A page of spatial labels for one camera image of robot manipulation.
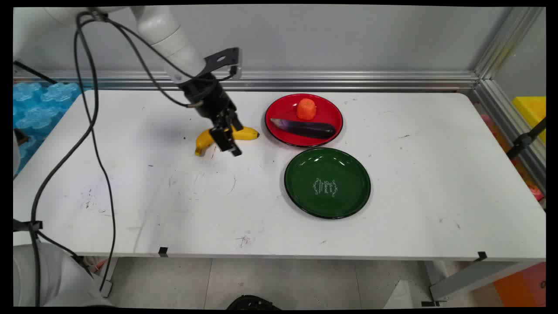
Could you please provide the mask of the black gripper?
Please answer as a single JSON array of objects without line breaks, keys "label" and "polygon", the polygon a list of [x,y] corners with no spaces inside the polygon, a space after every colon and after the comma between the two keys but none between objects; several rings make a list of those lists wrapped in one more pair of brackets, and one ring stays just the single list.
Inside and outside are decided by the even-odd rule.
[{"label": "black gripper", "polygon": [[209,134],[219,149],[230,152],[234,157],[241,155],[233,132],[242,130],[243,125],[236,114],[235,104],[217,78],[212,73],[205,73],[199,79],[178,84],[178,87],[192,105],[202,103],[195,110],[201,117],[211,120],[214,127]]}]

